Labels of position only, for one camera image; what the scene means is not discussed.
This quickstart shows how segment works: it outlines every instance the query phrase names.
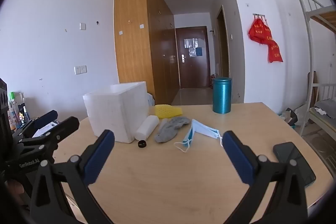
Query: light switch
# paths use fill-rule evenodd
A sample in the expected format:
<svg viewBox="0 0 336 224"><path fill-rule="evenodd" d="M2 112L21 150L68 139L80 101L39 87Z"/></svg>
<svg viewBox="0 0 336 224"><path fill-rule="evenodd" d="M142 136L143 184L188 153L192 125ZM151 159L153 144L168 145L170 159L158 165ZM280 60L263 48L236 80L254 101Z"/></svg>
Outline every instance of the light switch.
<svg viewBox="0 0 336 224"><path fill-rule="evenodd" d="M80 75L81 74L81 67L80 66L75 67L75 74L76 75Z"/></svg>
<svg viewBox="0 0 336 224"><path fill-rule="evenodd" d="M86 66L81 66L81 73L87 73Z"/></svg>

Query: wooden wardrobe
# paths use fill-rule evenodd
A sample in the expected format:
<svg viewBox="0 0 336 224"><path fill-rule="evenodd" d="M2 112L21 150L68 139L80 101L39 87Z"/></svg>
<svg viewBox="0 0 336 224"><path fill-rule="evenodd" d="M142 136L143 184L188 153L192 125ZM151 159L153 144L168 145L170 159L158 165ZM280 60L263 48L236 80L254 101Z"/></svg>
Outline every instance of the wooden wardrobe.
<svg viewBox="0 0 336 224"><path fill-rule="evenodd" d="M114 0L115 54L120 83L146 81L156 104L179 90L174 16L164 0Z"/></svg>

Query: green bottle cap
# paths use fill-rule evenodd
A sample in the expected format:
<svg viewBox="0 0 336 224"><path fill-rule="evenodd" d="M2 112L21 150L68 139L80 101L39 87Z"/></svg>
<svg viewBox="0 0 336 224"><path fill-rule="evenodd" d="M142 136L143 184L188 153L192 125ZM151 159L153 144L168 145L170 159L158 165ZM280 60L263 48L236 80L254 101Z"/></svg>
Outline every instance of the green bottle cap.
<svg viewBox="0 0 336 224"><path fill-rule="evenodd" d="M10 99L10 100L15 99L14 92L10 92L10 93L9 93L9 99Z"/></svg>

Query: gray sock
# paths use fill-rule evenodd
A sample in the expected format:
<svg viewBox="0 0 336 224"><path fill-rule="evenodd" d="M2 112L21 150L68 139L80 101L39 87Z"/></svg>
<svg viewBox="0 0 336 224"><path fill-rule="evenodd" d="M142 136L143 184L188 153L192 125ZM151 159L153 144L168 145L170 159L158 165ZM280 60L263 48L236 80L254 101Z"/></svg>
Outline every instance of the gray sock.
<svg viewBox="0 0 336 224"><path fill-rule="evenodd" d="M155 135L154 139L158 143L165 143L174 138L178 130L185 124L189 124L190 119L187 117L173 117L170 121L161 128L159 133Z"/></svg>

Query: metal canister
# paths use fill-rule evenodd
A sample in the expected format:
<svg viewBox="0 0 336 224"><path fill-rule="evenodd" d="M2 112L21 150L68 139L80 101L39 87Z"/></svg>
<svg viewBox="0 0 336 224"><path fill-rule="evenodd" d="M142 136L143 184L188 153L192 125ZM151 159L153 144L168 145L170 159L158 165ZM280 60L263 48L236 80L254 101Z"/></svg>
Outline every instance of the metal canister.
<svg viewBox="0 0 336 224"><path fill-rule="evenodd" d="M217 77L213 80L212 110L225 114L231 111L232 79Z"/></svg>

